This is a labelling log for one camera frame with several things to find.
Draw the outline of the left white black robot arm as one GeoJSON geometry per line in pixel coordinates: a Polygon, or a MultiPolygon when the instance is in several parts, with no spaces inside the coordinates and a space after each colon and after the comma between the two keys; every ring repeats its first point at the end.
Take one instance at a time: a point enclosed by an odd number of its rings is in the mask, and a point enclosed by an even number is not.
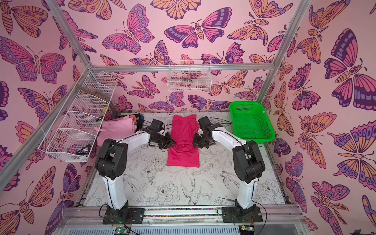
{"type": "Polygon", "coordinates": [[[102,216],[104,225],[127,224],[135,221],[142,223],[144,211],[130,211],[128,199],[124,192],[123,174],[127,167],[128,153],[141,145],[155,143],[159,149],[172,148],[176,142],[170,133],[162,133],[165,125],[154,119],[151,125],[138,132],[117,140],[106,139],[96,158],[95,168],[102,177],[108,195],[106,213],[102,216]]]}

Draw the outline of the magenta t-shirt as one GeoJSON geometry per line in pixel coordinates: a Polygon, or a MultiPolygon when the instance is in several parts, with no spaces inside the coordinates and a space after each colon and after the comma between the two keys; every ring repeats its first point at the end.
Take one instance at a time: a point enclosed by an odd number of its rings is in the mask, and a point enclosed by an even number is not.
{"type": "Polygon", "coordinates": [[[168,166],[200,167],[199,150],[193,145],[198,129],[196,115],[173,117],[171,136],[176,144],[168,150],[168,166]]]}

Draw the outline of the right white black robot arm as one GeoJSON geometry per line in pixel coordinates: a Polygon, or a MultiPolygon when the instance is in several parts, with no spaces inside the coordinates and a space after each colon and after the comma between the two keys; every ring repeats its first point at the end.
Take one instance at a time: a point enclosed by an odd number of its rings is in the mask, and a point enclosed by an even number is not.
{"type": "Polygon", "coordinates": [[[255,141],[246,141],[228,132],[220,123],[211,123],[208,117],[198,120],[199,131],[193,136],[195,148],[209,148],[217,143],[226,147],[233,156],[234,171],[242,182],[233,207],[223,207],[221,215],[224,223],[254,224],[265,222],[260,203],[255,202],[256,187],[265,163],[255,141]]]}

